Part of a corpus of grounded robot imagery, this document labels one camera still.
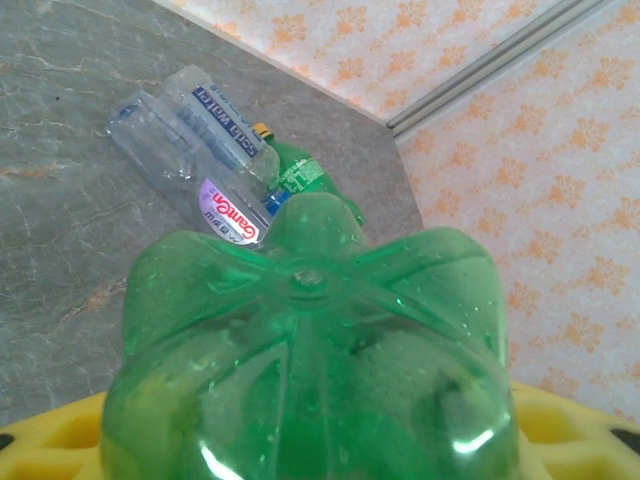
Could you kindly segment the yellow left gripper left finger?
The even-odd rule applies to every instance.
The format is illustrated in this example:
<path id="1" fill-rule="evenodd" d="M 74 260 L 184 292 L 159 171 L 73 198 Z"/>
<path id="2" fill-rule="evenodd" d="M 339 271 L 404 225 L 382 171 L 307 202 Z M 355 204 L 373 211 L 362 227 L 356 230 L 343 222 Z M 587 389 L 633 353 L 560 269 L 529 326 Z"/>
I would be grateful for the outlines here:
<path id="1" fill-rule="evenodd" d="M 101 392 L 1 428 L 1 477 L 100 479 Z"/>

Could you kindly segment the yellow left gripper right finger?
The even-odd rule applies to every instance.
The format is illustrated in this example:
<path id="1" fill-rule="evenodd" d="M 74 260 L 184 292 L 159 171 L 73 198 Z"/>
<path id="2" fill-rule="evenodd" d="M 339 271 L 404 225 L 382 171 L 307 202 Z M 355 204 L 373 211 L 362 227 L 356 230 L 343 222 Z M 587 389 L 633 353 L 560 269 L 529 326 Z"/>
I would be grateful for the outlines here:
<path id="1" fill-rule="evenodd" d="M 639 477 L 637 423 L 522 383 L 512 393 L 522 479 Z"/>

